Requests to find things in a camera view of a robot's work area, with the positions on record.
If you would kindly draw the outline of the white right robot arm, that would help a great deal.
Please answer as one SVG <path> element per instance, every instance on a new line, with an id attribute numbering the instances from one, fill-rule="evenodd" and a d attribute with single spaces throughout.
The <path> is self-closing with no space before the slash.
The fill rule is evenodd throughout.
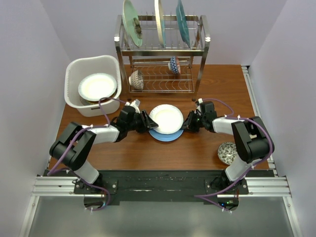
<path id="1" fill-rule="evenodd" d="M 219 117 L 210 99 L 199 99 L 196 106 L 183 122 L 183 130 L 197 133 L 204 128 L 212 133 L 234 137 L 237 157 L 220 176 L 211 181 L 216 190 L 231 194 L 252 168 L 271 156 L 275 150 L 274 143 L 260 117 Z"/>

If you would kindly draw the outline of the yellow black ornate plate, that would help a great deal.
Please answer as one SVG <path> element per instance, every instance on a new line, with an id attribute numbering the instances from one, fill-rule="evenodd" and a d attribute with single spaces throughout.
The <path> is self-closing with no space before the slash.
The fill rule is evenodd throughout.
<path id="1" fill-rule="evenodd" d="M 114 93 L 112 94 L 108 94 L 108 93 L 101 93 L 101 92 L 91 92 L 91 93 L 79 93 L 79 98 L 80 101 L 82 102 L 83 105 L 96 105 L 99 103 L 100 98 L 103 97 L 110 97 L 110 98 L 114 98 L 114 96 L 116 95 L 117 91 L 114 91 Z"/>

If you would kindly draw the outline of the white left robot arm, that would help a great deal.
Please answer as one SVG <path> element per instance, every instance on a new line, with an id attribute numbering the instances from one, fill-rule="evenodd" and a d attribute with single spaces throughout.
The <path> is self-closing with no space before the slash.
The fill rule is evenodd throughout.
<path id="1" fill-rule="evenodd" d="M 85 181 L 85 188 L 90 193 L 96 194 L 104 184 L 102 174 L 87 160 L 92 146 L 117 143 L 130 131 L 145 133 L 157 127 L 158 124 L 145 110 L 139 111 L 133 106 L 124 106 L 120 114 L 106 125 L 83 126 L 71 122 L 49 150 L 49 154 L 57 163 L 48 172 L 48 176 L 55 174 L 56 168 L 62 163 Z"/>

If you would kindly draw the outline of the white scalloped plate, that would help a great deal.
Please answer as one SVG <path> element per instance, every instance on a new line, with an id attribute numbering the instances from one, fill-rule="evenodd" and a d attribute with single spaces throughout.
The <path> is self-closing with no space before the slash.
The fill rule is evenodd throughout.
<path id="1" fill-rule="evenodd" d="M 110 74 L 96 73 L 85 77 L 78 86 L 81 98 L 98 101 L 103 97 L 111 97 L 117 89 L 117 81 Z"/>

